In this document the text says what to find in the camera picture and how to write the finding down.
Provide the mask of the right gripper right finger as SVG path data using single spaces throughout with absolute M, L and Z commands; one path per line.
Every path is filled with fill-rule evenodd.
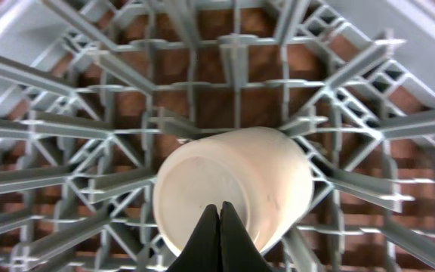
M 231 202 L 223 202 L 220 213 L 221 260 L 224 272 L 271 272 L 256 249 Z

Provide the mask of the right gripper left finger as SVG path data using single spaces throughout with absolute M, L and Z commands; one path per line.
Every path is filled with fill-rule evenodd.
M 167 272 L 221 271 L 220 221 L 217 207 L 207 205 L 183 251 Z

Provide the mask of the white cup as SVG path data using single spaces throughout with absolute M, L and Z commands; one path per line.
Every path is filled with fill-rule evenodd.
M 264 254 L 306 215 L 313 192 L 310 163 L 295 141 L 273 128 L 242 128 L 177 148 L 158 170 L 153 214 L 179 255 L 205 207 L 230 202 Z

